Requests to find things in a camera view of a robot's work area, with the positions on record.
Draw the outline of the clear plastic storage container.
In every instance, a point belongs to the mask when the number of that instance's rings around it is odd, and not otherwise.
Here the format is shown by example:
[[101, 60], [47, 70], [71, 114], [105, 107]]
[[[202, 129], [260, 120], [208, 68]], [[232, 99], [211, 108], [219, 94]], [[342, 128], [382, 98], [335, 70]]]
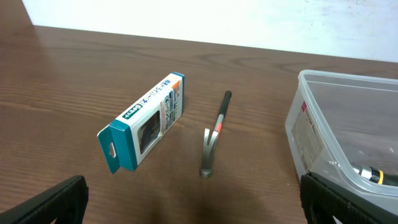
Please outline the clear plastic storage container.
[[298, 175], [317, 173], [391, 213], [397, 187], [397, 80], [303, 70], [285, 121]]

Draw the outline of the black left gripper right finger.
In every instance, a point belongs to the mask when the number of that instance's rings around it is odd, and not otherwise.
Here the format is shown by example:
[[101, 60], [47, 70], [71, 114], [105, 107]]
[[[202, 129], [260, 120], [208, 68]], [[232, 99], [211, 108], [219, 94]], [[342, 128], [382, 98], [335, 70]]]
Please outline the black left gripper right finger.
[[300, 178], [300, 199], [307, 222], [316, 223], [397, 223], [397, 215], [308, 172]]

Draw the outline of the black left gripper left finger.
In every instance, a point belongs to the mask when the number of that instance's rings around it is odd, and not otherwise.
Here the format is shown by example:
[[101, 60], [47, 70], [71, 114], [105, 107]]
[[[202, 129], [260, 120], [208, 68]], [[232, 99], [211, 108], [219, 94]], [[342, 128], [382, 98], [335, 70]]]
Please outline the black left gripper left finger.
[[89, 188], [75, 175], [1, 213], [1, 223], [82, 223]]

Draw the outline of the teal white product box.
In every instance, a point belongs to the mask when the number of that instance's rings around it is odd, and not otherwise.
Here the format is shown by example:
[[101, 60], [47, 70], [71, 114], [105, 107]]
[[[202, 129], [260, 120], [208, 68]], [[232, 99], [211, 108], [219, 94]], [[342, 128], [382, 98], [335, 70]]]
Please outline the teal white product box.
[[184, 94], [185, 75], [172, 72], [97, 134], [112, 174], [137, 169], [183, 114]]

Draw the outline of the stubby yellow black screwdriver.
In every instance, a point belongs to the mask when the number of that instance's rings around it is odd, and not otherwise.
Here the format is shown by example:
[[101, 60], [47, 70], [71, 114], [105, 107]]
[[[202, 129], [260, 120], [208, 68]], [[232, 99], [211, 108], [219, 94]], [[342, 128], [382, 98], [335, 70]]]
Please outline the stubby yellow black screwdriver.
[[397, 175], [387, 174], [382, 170], [368, 167], [368, 166], [352, 166], [353, 170], [359, 174], [362, 178], [379, 184], [379, 185], [390, 185], [397, 187], [398, 180]]

